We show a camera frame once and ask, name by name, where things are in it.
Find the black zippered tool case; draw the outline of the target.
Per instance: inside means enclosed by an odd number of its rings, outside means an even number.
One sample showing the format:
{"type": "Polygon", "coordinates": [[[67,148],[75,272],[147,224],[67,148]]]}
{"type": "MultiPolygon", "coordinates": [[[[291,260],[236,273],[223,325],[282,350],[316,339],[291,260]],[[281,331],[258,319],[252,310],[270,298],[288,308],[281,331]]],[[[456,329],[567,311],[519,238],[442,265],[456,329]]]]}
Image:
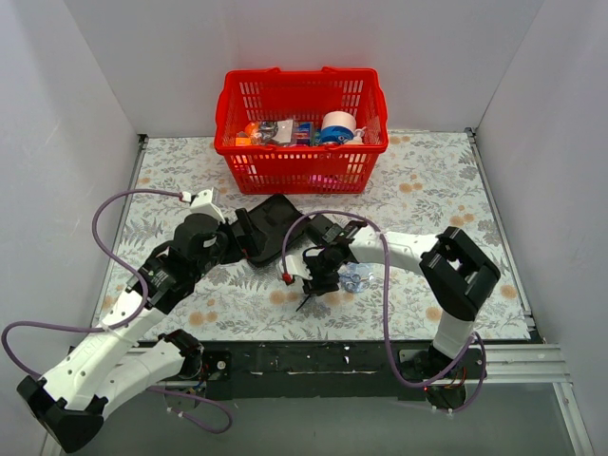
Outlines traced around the black zippered tool case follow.
{"type": "MultiPolygon", "coordinates": [[[[263,268],[280,257],[284,236],[302,213],[284,195],[276,194],[249,210],[247,216],[259,249],[255,256],[247,247],[242,247],[241,252],[246,253],[250,266],[263,268]]],[[[286,251],[289,252],[306,241],[313,245],[325,246],[340,231],[341,228],[327,216],[306,217],[290,233],[286,251]]]]}

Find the silver hair scissors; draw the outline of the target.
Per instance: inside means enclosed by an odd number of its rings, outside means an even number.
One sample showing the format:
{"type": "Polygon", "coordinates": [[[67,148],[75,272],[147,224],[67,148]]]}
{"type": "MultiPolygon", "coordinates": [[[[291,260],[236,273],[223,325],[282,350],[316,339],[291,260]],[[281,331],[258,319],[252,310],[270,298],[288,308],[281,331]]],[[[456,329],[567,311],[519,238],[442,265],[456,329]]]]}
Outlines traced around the silver hair scissors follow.
{"type": "Polygon", "coordinates": [[[339,281],[345,292],[359,294],[371,286],[374,281],[374,273],[369,265],[348,264],[339,273],[339,281]]]}

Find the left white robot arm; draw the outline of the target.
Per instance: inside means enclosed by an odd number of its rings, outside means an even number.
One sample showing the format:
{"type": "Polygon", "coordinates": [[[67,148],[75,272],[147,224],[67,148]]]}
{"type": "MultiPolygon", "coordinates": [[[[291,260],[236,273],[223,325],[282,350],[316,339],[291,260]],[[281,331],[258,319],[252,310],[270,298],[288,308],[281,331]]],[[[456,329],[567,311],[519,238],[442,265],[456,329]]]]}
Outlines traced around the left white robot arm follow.
{"type": "Polygon", "coordinates": [[[229,223],[187,216],[172,239],[157,246],[120,294],[115,307],[58,365],[26,376],[17,391],[33,416],[67,453],[87,445],[122,403],[157,382],[190,380],[203,367],[203,346],[184,330],[160,336],[129,361],[124,356],[168,316],[214,267],[257,255],[265,236],[248,212],[229,223]]]}

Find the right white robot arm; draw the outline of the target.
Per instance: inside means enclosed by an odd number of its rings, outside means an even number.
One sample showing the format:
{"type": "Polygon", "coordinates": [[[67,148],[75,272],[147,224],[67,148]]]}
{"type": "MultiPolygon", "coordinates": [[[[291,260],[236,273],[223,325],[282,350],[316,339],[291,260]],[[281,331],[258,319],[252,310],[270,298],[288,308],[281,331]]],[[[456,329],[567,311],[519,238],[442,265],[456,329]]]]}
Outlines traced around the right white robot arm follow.
{"type": "Polygon", "coordinates": [[[305,295],[321,296],[337,290],[338,271],[347,263],[382,264],[421,276],[442,309],[427,352],[410,361],[414,373],[405,381],[448,378],[462,369],[477,315],[501,278],[495,263],[463,230],[382,233],[365,221],[351,221],[311,254],[287,256],[283,279],[298,277],[305,295]]]}

